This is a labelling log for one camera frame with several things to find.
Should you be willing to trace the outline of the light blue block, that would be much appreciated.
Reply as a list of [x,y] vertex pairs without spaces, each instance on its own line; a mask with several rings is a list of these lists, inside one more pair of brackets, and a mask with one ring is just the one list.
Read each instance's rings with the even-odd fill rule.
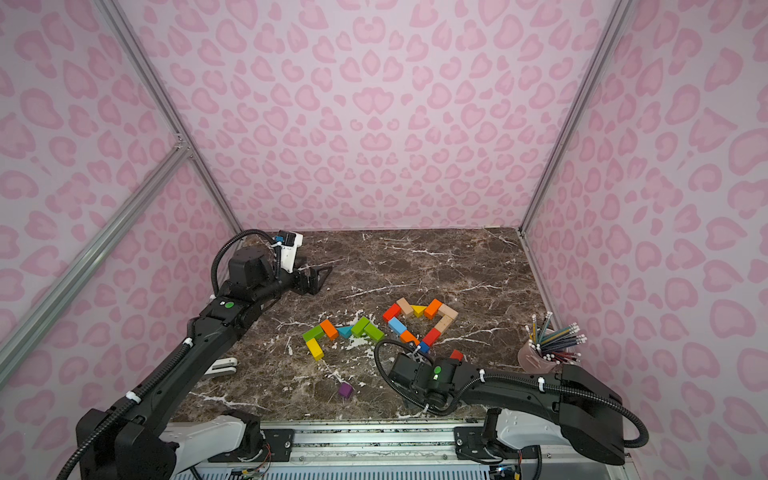
[[401,336],[407,331],[407,327],[397,317],[392,317],[388,322],[388,326],[397,336]]

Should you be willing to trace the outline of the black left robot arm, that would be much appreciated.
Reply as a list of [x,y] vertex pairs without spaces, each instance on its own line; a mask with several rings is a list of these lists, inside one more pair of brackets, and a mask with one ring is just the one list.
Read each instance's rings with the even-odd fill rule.
[[109,409],[88,411],[76,426],[77,448],[58,476],[171,479],[220,454],[251,460],[269,451],[257,416],[230,409],[178,430],[169,420],[207,370],[287,292],[318,294],[333,268],[297,251],[299,233],[249,229],[229,239],[210,268],[213,295],[188,321],[184,339]]

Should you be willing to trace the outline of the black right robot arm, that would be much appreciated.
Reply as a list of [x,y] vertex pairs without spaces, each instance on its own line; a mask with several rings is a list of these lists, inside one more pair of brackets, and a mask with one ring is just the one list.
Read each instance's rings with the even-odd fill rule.
[[510,449],[566,444],[583,457],[623,465],[650,433],[620,394],[578,365],[548,374],[487,370],[465,360],[432,360],[401,341],[378,342],[378,373],[406,402],[434,416],[486,408],[494,442]]

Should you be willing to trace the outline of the teal triangle block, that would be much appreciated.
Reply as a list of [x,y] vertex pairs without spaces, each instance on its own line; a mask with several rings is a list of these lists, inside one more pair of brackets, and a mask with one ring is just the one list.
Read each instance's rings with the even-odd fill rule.
[[339,335],[344,339],[349,339],[352,336],[351,330],[352,330],[351,326],[341,327],[337,329],[337,331],[339,332]]

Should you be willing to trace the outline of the natural wood block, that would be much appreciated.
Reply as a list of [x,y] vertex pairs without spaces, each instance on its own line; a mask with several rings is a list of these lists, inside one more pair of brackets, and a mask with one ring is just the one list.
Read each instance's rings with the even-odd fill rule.
[[455,321],[453,317],[448,315],[443,316],[440,321],[434,326],[434,329],[442,335]]
[[448,317],[448,318],[451,318],[453,320],[458,318],[458,312],[455,309],[453,309],[452,307],[448,306],[447,304],[441,304],[439,309],[438,309],[438,312],[443,317]]
[[405,298],[398,299],[396,305],[400,308],[399,317],[410,318],[414,316],[415,311]]

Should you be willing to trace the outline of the green block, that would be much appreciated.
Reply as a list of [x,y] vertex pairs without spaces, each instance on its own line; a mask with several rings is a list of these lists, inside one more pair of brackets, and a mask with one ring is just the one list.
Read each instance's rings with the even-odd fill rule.
[[367,317],[361,317],[351,328],[351,334],[354,337],[360,338],[365,334],[365,329],[370,324],[370,320]]
[[367,324],[364,328],[364,333],[374,342],[378,343],[385,338],[385,333],[382,332],[374,324]]
[[311,340],[322,339],[324,336],[325,336],[324,329],[320,325],[317,325],[303,334],[303,340],[305,343],[308,343]]

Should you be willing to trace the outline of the orange block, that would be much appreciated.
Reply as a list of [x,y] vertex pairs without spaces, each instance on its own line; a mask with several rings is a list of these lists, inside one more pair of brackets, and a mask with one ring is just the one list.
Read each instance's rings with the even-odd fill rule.
[[417,338],[416,338],[416,337],[415,337],[415,336],[414,336],[414,335],[413,335],[413,334],[412,334],[410,331],[408,331],[408,330],[405,330],[405,331],[404,331],[404,332],[403,332],[403,333],[400,335],[400,339],[401,339],[401,340],[402,340],[402,341],[403,341],[405,344],[413,344],[413,345],[415,345],[415,346],[418,346],[418,345],[419,345],[419,343],[420,343],[420,341],[419,341],[419,340],[418,340],[418,339],[417,339]]
[[324,335],[329,340],[334,341],[334,340],[336,340],[340,336],[338,329],[333,325],[333,323],[330,320],[322,321],[320,323],[320,327],[321,327],[322,331],[324,332]]
[[440,311],[443,303],[440,300],[434,299],[423,311],[423,315],[432,320]]

